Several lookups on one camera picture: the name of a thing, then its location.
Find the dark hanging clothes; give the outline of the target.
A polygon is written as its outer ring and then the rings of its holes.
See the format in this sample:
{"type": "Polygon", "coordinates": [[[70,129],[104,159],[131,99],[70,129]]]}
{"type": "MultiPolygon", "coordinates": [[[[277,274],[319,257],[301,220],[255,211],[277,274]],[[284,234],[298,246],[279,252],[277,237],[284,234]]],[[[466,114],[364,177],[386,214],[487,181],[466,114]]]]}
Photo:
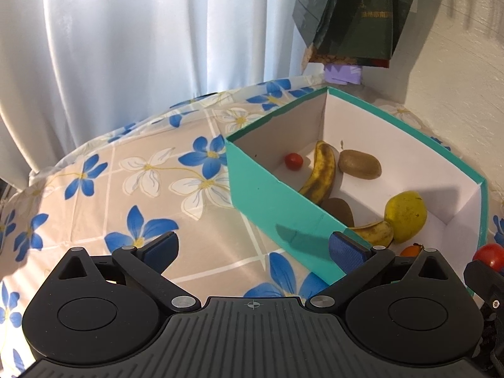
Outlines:
{"type": "Polygon", "coordinates": [[[295,0],[293,19],[306,44],[301,67],[389,67],[413,2],[295,0]]]}

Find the brown kiwi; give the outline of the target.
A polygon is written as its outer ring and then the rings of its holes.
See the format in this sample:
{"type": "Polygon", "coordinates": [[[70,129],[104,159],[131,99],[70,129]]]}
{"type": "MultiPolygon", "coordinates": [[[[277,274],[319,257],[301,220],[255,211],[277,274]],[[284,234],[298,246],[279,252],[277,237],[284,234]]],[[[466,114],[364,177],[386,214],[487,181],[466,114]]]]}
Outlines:
{"type": "Polygon", "coordinates": [[[354,149],[346,149],[339,154],[338,168],[344,174],[365,180],[382,175],[382,166],[375,156],[354,149]]]}
{"type": "Polygon", "coordinates": [[[329,198],[320,207],[346,227],[354,227],[354,215],[349,204],[340,198],[329,198]]]}

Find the spotted banana in box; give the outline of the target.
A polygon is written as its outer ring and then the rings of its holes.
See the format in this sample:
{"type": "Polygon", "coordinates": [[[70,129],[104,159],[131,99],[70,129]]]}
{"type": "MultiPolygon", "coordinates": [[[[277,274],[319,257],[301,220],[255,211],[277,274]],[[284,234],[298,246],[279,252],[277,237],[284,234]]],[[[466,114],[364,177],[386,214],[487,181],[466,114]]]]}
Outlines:
{"type": "Polygon", "coordinates": [[[315,144],[313,170],[299,193],[320,205],[331,195],[336,178],[336,156],[332,146],[319,140],[315,144]]]}

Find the ripe spotted banana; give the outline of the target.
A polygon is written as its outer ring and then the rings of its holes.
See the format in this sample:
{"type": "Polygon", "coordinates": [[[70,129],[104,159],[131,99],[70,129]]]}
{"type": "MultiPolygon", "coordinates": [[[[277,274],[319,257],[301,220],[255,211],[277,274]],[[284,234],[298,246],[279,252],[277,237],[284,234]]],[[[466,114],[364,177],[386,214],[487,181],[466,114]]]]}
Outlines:
{"type": "Polygon", "coordinates": [[[360,236],[361,239],[373,246],[387,248],[394,239],[394,229],[392,225],[385,220],[364,226],[350,227],[350,229],[360,236]]]}

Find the teal cardboard box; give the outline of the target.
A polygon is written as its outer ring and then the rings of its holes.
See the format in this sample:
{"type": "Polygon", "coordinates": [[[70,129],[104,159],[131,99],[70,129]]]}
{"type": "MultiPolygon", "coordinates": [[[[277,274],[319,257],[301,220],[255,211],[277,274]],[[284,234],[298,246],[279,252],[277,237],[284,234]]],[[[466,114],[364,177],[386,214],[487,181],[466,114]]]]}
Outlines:
{"type": "Polygon", "coordinates": [[[417,191],[428,216],[415,242],[436,248],[457,274],[463,273],[487,238],[485,178],[424,133],[334,88],[316,90],[227,137],[234,207],[325,282],[341,278],[329,254],[329,238],[345,227],[299,193],[319,140],[335,153],[371,154],[382,166],[382,175],[373,180],[336,177],[332,193],[348,202],[357,224],[382,219],[391,197],[417,191]],[[285,166],[290,153],[303,157],[301,170],[285,166]]]}

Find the purple box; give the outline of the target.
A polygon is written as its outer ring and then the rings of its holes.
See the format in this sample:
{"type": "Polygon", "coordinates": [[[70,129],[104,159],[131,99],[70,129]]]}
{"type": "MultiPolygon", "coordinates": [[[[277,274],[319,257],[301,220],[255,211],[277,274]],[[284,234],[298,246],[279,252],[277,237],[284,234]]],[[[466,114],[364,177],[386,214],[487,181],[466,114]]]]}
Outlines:
{"type": "Polygon", "coordinates": [[[360,84],[362,68],[358,65],[326,64],[325,81],[330,84],[360,84]]]}

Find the red cherry tomato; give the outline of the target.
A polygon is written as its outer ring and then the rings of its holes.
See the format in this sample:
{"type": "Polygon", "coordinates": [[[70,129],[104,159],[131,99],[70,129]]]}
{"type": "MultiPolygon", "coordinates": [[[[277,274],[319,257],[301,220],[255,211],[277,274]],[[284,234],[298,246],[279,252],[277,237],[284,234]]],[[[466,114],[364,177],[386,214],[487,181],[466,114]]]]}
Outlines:
{"type": "Polygon", "coordinates": [[[301,170],[301,168],[303,167],[303,164],[304,164],[303,157],[298,153],[287,154],[283,158],[283,161],[284,161],[285,166],[289,170],[294,171],[294,172],[301,170]]]}
{"type": "Polygon", "coordinates": [[[474,254],[474,261],[481,261],[495,272],[504,268],[504,248],[497,243],[490,243],[479,248],[474,254]]]}

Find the floral tablecloth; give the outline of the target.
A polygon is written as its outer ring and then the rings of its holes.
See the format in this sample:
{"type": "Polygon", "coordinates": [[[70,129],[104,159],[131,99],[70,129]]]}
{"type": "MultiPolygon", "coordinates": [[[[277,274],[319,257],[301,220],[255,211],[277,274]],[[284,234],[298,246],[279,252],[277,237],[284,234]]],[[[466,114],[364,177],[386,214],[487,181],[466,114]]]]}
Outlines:
{"type": "Polygon", "coordinates": [[[332,283],[234,207],[227,137],[325,88],[182,102],[38,174],[1,210],[2,376],[490,377],[473,362],[483,301],[436,248],[392,241],[361,293],[309,309],[332,283]],[[199,309],[159,305],[112,260],[168,231],[180,248],[162,275],[199,309]]]}

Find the orange tangerine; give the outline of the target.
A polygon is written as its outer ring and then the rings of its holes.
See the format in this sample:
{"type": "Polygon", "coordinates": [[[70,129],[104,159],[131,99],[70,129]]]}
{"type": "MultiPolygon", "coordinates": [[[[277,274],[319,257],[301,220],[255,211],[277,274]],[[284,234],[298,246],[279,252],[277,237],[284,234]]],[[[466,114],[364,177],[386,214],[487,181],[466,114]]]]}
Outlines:
{"type": "Polygon", "coordinates": [[[400,256],[405,258],[416,258],[423,250],[424,247],[422,245],[414,243],[413,245],[404,248],[401,251],[400,256]]]}

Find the white curtain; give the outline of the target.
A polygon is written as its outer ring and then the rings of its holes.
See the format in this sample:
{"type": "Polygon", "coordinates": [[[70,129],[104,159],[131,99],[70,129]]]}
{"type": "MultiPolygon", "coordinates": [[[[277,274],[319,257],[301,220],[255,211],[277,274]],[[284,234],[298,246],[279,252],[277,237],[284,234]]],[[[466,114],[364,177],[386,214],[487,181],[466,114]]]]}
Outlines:
{"type": "Polygon", "coordinates": [[[301,66],[295,0],[1,0],[1,177],[24,189],[94,137],[301,66]]]}

